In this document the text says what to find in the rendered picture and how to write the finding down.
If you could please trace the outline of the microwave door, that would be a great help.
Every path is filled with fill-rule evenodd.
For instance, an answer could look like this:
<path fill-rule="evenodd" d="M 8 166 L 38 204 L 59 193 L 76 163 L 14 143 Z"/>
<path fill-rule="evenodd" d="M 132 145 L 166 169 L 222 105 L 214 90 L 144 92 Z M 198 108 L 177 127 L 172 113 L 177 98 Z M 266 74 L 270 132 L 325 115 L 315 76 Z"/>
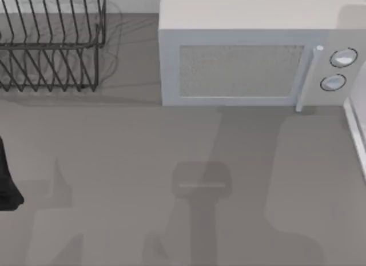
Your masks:
<path fill-rule="evenodd" d="M 288 29 L 161 29 L 165 106 L 293 106 L 314 37 Z"/>

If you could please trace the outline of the pale microwave oven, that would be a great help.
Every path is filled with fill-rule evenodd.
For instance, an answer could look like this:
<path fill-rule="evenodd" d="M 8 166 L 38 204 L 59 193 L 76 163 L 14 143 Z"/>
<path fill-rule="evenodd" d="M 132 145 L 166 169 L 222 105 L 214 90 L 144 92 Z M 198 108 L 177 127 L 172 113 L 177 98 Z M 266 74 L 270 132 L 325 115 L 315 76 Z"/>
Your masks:
<path fill-rule="evenodd" d="M 306 30 L 324 51 L 305 99 L 306 106 L 342 106 L 366 63 L 366 0 L 161 0 L 161 29 Z M 353 48 L 357 60 L 345 68 L 330 64 L 338 50 Z M 343 88 L 326 92 L 324 77 L 342 74 Z"/>

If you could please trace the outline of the small microwave knob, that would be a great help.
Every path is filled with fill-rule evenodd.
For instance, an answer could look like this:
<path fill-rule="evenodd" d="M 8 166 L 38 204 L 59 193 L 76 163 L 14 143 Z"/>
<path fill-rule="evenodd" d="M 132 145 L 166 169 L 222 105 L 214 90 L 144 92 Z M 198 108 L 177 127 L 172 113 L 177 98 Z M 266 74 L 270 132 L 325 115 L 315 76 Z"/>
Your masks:
<path fill-rule="evenodd" d="M 347 78 L 342 74 L 335 74 L 329 77 L 324 77 L 320 82 L 320 87 L 326 92 L 335 92 L 344 87 L 347 83 Z"/>

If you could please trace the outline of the large microwave knob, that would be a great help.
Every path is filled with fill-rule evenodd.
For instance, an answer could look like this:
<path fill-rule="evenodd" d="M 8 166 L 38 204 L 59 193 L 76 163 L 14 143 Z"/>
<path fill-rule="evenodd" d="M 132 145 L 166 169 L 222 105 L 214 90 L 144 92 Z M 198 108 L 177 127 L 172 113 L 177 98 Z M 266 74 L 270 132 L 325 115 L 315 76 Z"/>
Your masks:
<path fill-rule="evenodd" d="M 336 68 L 352 65 L 358 58 L 358 52 L 353 48 L 335 51 L 330 57 L 330 64 Z"/>

